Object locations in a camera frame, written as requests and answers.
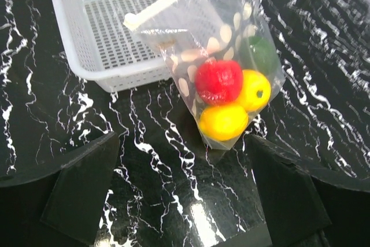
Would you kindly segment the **green lime fruit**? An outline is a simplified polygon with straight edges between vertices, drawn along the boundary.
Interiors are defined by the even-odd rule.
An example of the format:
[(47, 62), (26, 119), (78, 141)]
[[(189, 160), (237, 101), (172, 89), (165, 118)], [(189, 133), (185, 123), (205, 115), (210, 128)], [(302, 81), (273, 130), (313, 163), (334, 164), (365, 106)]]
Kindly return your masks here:
[(243, 38), (239, 48), (241, 62), (247, 69), (254, 69), (265, 76), (276, 71), (280, 65), (274, 45), (260, 36)]

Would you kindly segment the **yellow orange fruit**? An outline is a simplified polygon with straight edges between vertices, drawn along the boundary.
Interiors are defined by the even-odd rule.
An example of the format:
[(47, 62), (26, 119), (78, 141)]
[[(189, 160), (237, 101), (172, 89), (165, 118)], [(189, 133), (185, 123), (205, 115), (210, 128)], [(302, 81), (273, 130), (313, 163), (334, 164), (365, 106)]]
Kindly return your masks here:
[(272, 89), (269, 80), (262, 73), (251, 69), (244, 69), (242, 73), (243, 86), (236, 99), (237, 103), (247, 112), (262, 109), (271, 96)]

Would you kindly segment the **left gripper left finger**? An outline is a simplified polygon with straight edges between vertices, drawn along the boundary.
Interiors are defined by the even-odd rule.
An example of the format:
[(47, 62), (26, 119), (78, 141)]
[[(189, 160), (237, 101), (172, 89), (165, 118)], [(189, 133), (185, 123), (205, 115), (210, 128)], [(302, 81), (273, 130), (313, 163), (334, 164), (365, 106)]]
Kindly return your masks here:
[(109, 132), (49, 163), (1, 177), (1, 246), (91, 246), (120, 140)]

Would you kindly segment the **yellow lemon fruit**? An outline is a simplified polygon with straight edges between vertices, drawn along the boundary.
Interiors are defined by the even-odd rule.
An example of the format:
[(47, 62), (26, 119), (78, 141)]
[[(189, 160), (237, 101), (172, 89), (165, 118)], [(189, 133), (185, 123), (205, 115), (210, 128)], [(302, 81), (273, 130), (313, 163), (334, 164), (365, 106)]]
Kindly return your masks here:
[(242, 106), (230, 103), (208, 106), (200, 115), (198, 127), (207, 137), (215, 141), (228, 141), (239, 137), (249, 122), (249, 116)]

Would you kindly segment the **red apple fruit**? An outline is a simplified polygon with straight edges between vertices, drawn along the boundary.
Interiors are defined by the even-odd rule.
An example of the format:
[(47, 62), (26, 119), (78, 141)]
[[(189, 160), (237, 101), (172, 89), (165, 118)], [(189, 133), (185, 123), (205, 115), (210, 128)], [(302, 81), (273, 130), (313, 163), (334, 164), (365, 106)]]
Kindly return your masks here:
[(242, 68), (234, 60), (207, 60), (196, 71), (195, 88), (209, 105), (224, 105), (239, 96), (243, 86)]

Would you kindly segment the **clear dotted zip bag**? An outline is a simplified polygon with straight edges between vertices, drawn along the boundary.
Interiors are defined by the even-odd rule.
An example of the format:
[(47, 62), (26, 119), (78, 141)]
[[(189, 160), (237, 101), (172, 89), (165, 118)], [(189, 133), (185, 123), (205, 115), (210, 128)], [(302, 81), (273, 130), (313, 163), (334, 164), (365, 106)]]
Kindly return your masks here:
[(231, 149), (284, 84), (260, 0), (157, 0), (123, 23), (161, 55), (212, 149)]

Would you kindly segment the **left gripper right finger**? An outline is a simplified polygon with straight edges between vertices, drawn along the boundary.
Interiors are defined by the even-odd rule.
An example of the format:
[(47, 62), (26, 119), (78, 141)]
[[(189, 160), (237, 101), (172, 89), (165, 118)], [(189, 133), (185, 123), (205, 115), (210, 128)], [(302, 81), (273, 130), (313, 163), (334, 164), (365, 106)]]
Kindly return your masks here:
[(369, 246), (369, 179), (252, 135), (247, 140), (273, 246)]

